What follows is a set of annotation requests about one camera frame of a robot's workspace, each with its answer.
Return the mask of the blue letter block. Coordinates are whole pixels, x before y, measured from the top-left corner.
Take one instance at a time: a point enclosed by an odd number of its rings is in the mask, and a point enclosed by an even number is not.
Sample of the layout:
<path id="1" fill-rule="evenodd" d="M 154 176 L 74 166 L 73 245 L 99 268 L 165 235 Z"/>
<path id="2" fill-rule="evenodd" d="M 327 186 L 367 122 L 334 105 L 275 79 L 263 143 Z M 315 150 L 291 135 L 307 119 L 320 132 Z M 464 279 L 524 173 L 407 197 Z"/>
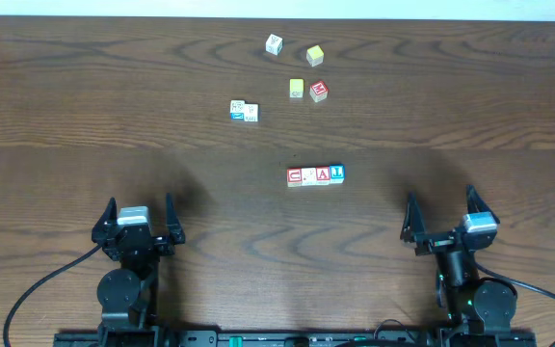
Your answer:
<path id="1" fill-rule="evenodd" d="M 342 184 L 345 180 L 345 167 L 343 165 L 330 166 L 330 184 Z"/>

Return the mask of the red letter U block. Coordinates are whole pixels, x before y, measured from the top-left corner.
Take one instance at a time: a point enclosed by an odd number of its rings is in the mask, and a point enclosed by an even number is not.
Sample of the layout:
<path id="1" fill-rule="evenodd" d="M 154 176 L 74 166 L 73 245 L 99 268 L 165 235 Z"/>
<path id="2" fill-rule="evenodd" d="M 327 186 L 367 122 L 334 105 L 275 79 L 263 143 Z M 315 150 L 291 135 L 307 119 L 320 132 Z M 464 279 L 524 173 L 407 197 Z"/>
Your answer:
<path id="1" fill-rule="evenodd" d="M 299 187 L 303 185 L 301 168 L 289 168 L 286 171 L 286 178 L 288 187 Z"/>

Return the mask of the white airplane block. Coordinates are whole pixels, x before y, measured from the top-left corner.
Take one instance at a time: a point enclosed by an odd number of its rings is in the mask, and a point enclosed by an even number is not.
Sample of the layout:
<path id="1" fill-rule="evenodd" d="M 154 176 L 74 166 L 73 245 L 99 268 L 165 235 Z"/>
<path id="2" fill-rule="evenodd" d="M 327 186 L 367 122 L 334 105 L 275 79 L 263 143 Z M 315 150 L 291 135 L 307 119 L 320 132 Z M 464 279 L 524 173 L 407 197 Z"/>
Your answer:
<path id="1" fill-rule="evenodd" d="M 317 169 L 315 167 L 301 168 L 301 172 L 303 186 L 314 186 L 317 184 Z"/>

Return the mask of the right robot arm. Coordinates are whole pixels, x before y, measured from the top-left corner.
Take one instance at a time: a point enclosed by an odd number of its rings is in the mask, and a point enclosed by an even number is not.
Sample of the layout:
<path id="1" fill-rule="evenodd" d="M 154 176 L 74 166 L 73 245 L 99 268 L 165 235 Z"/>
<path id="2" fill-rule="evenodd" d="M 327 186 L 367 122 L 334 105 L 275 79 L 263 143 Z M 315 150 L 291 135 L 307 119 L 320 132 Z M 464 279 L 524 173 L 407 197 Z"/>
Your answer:
<path id="1" fill-rule="evenodd" d="M 400 239 L 415 254 L 436 258 L 436 301 L 449 325 L 436 330 L 438 346 L 498 346 L 511 331 L 517 293 L 506 280 L 482 278 L 474 253 L 491 245 L 499 218 L 472 185 L 466 187 L 467 213 L 449 231 L 430 233 L 415 194 L 408 197 Z"/>

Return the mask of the red letter A block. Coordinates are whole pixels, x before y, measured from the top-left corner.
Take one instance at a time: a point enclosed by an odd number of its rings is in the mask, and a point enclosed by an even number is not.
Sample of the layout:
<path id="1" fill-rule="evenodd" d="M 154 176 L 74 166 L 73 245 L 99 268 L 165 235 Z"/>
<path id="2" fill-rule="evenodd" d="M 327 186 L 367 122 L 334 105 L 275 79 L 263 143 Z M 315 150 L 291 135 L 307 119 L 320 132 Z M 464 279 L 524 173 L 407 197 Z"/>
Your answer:
<path id="1" fill-rule="evenodd" d="M 315 177 L 317 185 L 329 185 L 330 184 L 330 168 L 326 167 L 316 167 Z"/>

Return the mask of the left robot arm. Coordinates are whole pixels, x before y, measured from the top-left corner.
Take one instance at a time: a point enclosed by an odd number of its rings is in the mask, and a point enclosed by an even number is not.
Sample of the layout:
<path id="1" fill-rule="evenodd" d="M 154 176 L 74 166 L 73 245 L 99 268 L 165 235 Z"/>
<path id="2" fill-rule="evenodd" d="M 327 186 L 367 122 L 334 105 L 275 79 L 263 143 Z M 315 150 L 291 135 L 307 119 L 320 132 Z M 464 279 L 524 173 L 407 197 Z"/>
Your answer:
<path id="1" fill-rule="evenodd" d="M 174 247 L 186 240 L 185 232 L 166 195 L 168 233 L 154 236 L 146 206 L 117 210 L 110 199 L 92 228 L 92 241 L 118 269 L 100 281 L 96 295 L 102 306 L 98 326 L 99 346 L 177 346 L 179 336 L 157 323 L 159 263 L 174 254 Z"/>

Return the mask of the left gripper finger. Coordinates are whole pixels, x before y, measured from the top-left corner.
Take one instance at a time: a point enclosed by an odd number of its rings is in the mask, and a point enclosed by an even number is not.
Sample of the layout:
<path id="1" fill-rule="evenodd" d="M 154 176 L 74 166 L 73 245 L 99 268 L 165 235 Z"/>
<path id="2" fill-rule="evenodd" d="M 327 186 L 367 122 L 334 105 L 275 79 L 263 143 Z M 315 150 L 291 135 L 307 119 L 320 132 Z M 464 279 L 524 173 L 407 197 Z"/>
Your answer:
<path id="1" fill-rule="evenodd" d="M 92 241 L 95 244 L 103 244 L 107 239 L 112 225 L 117 221 L 117 203 L 110 198 L 107 206 L 92 228 Z"/>
<path id="2" fill-rule="evenodd" d="M 174 209 L 172 195 L 166 194 L 166 227 L 174 245 L 184 244 L 186 235 Z"/>

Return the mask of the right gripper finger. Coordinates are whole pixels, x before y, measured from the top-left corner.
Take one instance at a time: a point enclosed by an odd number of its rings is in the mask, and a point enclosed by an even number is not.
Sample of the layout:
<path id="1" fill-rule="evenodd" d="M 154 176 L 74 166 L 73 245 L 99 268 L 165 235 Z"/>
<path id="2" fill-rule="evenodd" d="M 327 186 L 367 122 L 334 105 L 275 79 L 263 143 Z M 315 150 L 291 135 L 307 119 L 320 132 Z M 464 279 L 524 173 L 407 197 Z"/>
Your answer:
<path id="1" fill-rule="evenodd" d="M 499 225 L 500 219 L 493 213 L 490 207 L 480 197 L 473 185 L 466 186 L 466 204 L 469 214 L 488 212 L 493 220 Z"/>
<path id="2" fill-rule="evenodd" d="M 421 208 L 418 204 L 416 195 L 410 192 L 400 239 L 406 243 L 418 243 L 425 233 L 426 227 Z"/>

